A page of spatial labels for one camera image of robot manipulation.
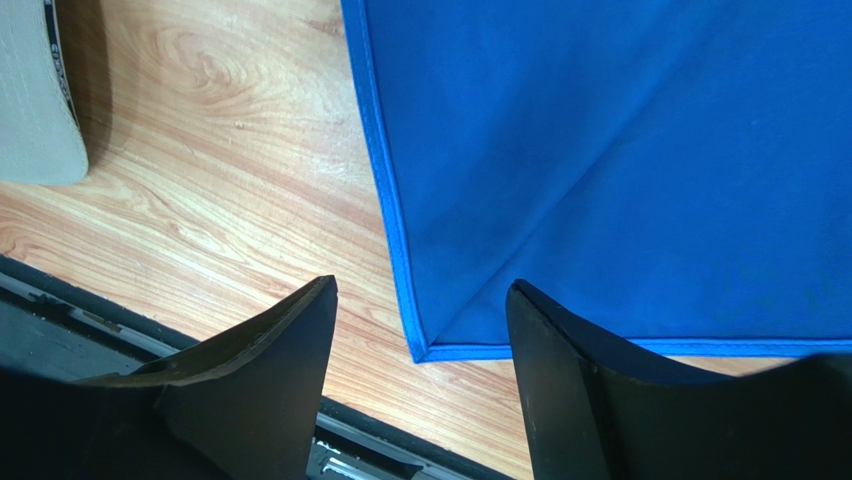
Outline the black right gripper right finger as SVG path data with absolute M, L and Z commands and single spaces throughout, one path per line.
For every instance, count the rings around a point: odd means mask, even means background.
M 742 377 L 644 349 L 518 280 L 507 323 L 538 479 L 847 479 L 851 359 Z

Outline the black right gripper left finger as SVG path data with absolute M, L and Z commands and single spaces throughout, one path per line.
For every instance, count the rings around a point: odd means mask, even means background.
M 1 312 L 5 479 L 302 479 L 337 312 L 316 278 L 165 357 L 67 316 Z

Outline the blue cloth napkin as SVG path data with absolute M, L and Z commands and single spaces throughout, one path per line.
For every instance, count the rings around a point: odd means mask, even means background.
M 346 1 L 417 363 L 524 279 L 670 356 L 851 349 L 847 1 Z

